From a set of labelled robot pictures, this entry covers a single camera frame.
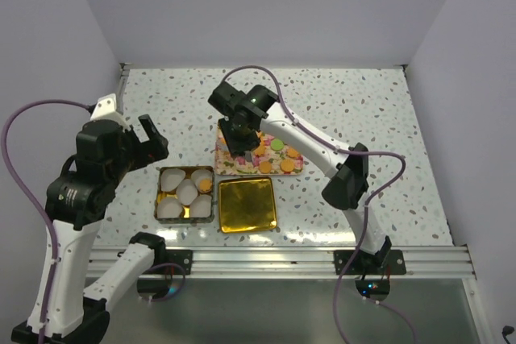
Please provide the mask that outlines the brown crumbly cookie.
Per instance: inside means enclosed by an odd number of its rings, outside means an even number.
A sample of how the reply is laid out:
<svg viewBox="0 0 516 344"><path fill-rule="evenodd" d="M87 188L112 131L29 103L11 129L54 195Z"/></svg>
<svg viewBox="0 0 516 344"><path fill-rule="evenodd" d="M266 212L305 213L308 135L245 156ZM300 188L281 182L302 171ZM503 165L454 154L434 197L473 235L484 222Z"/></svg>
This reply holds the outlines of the brown crumbly cookie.
<svg viewBox="0 0 516 344"><path fill-rule="evenodd" d="M258 157L264 156L266 152L265 146L259 146L255 151L254 154Z"/></svg>

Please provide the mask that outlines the cookie tin box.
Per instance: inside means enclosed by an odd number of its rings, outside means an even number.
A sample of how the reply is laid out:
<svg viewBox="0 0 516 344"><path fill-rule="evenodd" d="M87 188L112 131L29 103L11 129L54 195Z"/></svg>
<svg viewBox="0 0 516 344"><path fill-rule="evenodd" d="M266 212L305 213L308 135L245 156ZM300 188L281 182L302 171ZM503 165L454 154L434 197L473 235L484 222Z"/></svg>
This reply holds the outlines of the cookie tin box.
<svg viewBox="0 0 516 344"><path fill-rule="evenodd" d="M214 169L175 166L158 169L154 218L163 224L195 225L214 220Z"/></svg>

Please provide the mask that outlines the gold tin lid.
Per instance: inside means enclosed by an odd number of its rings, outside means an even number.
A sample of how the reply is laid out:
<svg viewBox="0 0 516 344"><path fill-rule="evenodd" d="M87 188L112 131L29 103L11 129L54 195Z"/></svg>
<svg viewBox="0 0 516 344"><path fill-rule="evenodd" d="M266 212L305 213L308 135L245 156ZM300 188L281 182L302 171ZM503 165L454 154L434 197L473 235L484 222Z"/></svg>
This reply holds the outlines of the gold tin lid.
<svg viewBox="0 0 516 344"><path fill-rule="evenodd" d="M218 219L224 234L253 233L277 227L277 207L270 177L221 180Z"/></svg>

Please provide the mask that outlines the metal tongs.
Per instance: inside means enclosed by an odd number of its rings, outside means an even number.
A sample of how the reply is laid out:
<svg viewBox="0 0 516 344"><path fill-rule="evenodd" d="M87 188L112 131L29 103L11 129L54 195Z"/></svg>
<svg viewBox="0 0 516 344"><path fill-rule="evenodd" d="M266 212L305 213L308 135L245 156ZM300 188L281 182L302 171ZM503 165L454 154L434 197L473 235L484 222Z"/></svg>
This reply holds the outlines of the metal tongs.
<svg viewBox="0 0 516 344"><path fill-rule="evenodd" d="M253 162L253 154L252 151L245 151L243 157L247 163Z"/></svg>

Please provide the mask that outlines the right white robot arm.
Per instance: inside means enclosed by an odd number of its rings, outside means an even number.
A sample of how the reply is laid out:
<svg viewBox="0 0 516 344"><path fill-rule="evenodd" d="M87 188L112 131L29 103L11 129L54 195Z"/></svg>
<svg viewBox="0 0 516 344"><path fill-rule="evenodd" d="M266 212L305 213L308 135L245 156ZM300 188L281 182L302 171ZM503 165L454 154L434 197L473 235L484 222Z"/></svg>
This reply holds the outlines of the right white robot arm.
<svg viewBox="0 0 516 344"><path fill-rule="evenodd" d="M362 269L378 273L388 263L392 243L365 204L368 192L368 149L362 143L349 146L309 124L283 106L281 98L263 85L245 93L221 82L208 103L219 119L231 156L244 156L260 145L258 133L271 135L290 145L329 179L322 198L341 210L358 238L357 257Z"/></svg>

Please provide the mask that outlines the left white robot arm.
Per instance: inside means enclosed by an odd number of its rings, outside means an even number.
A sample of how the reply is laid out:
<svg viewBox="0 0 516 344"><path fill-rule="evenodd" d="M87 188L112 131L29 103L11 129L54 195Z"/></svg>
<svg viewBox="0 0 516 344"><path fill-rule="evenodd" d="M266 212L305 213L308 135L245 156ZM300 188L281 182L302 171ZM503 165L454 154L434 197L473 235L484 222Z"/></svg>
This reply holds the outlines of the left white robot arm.
<svg viewBox="0 0 516 344"><path fill-rule="evenodd" d="M148 115L139 117L148 140L108 118L87 122L77 134L76 154L47 189L49 219L42 282L30 317L13 328L15 343L99 343L110 312L145 271L168 262L165 241L139 232L101 278L85 286L90 254L107 206L129 172L168 157L168 141Z"/></svg>

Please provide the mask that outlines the white paper cup top-left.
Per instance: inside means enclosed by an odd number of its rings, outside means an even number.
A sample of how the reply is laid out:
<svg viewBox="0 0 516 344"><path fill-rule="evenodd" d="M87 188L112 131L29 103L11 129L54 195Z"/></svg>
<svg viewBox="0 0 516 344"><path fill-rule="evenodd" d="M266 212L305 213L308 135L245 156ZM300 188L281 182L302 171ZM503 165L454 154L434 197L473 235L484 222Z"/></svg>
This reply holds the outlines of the white paper cup top-left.
<svg viewBox="0 0 516 344"><path fill-rule="evenodd" d="M166 168L160 174L160 190L172 192L185 179L186 172L180 168Z"/></svg>

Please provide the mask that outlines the floral serving tray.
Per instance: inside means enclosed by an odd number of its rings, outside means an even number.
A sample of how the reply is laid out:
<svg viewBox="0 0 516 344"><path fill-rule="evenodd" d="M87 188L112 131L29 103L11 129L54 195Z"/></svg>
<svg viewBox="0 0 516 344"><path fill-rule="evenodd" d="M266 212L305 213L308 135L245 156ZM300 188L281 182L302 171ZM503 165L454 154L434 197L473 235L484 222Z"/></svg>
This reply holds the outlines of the floral serving tray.
<svg viewBox="0 0 516 344"><path fill-rule="evenodd" d="M226 142L223 138L222 132L217 128L216 144L215 144L215 157L214 157L214 172L218 175L224 176L271 176L271 175L300 175L304 167L303 156L296 159L287 156L287 150L291 147L284 143L284 148L281 151L274 151L270 147L270 143L275 139L272 135L267 135L262 132L257 132L260 139L260 146L266 147L264 156L258 157L253 154L253 162L247 163L243 156L233 157L230 155ZM295 163L295 169L290 173L285 173L280 169L280 163L282 160L292 160ZM269 174L263 174L259 170L260 162L267 160L273 166L272 171Z"/></svg>

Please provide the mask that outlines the green macaron cookie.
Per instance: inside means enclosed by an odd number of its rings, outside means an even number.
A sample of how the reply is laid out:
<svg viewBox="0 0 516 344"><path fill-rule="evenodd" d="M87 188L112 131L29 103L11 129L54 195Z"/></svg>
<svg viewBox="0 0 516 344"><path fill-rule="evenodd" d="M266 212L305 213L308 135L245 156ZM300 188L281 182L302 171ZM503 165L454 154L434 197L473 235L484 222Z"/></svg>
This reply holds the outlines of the green macaron cookie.
<svg viewBox="0 0 516 344"><path fill-rule="evenodd" d="M284 143L280 139L274 139L270 143L270 147L274 151L281 151L284 146Z"/></svg>

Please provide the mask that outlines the white paper cup top-right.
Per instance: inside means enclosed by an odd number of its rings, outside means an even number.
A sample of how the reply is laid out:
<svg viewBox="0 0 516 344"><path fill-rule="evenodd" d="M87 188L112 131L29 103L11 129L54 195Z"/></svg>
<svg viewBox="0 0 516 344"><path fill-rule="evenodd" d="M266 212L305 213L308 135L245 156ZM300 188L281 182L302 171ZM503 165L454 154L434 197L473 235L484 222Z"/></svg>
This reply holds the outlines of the white paper cup top-right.
<svg viewBox="0 0 516 344"><path fill-rule="evenodd" d="M202 179L211 179L213 182L212 171L210 171L208 169L196 169L195 171L192 172L191 180L193 181L193 183L197 189L198 189L198 183Z"/></svg>

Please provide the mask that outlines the white paper cup centre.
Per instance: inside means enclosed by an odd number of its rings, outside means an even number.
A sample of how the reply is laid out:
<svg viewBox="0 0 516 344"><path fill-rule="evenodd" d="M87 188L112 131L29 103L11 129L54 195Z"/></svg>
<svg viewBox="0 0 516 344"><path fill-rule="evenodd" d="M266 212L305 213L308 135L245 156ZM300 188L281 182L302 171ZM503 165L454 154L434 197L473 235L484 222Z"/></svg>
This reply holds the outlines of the white paper cup centre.
<svg viewBox="0 0 516 344"><path fill-rule="evenodd" d="M185 206L190 206L191 203L198 197L198 189L191 179L184 179L176 190L177 199Z"/></svg>

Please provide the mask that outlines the white paper cup bottom-left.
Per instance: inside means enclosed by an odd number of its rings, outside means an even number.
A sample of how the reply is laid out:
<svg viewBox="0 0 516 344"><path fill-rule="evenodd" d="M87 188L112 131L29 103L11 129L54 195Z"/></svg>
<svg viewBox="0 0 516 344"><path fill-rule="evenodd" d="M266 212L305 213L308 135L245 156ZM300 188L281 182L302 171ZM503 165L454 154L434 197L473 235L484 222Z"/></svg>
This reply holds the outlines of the white paper cup bottom-left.
<svg viewBox="0 0 516 344"><path fill-rule="evenodd" d="M163 198L156 207L157 219L179 218L183 213L183 205L175 197Z"/></svg>

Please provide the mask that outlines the white paper cup bottom-right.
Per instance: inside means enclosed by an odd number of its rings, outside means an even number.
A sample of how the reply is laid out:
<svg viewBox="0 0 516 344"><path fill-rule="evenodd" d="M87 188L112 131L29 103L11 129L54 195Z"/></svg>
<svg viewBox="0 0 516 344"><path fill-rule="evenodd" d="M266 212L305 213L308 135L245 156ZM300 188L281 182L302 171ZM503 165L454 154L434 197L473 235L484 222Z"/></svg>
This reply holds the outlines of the white paper cup bottom-right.
<svg viewBox="0 0 516 344"><path fill-rule="evenodd" d="M199 195L189 205L189 217L194 218L209 218L211 216L212 197L210 195Z"/></svg>

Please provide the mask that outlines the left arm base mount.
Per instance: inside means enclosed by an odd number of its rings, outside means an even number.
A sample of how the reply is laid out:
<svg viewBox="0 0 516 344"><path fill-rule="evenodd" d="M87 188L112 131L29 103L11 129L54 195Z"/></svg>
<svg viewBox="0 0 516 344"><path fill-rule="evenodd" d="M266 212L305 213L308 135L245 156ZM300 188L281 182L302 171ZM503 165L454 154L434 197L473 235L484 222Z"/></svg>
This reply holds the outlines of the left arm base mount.
<svg viewBox="0 0 516 344"><path fill-rule="evenodd" d="M191 250L167 250L163 258L144 272L145 275L159 274L165 276L189 276L194 262Z"/></svg>

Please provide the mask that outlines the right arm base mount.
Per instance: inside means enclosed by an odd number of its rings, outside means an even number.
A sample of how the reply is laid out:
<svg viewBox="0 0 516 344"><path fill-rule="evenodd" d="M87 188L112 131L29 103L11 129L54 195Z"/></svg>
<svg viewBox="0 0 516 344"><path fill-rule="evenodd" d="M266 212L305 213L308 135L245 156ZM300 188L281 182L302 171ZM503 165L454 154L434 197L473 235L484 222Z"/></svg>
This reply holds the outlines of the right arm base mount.
<svg viewBox="0 0 516 344"><path fill-rule="evenodd" d="M339 275L352 257L354 250L333 251L335 273ZM401 250L390 250L382 263L375 262L371 255L358 251L348 269L348 276L403 276L407 273L406 263Z"/></svg>

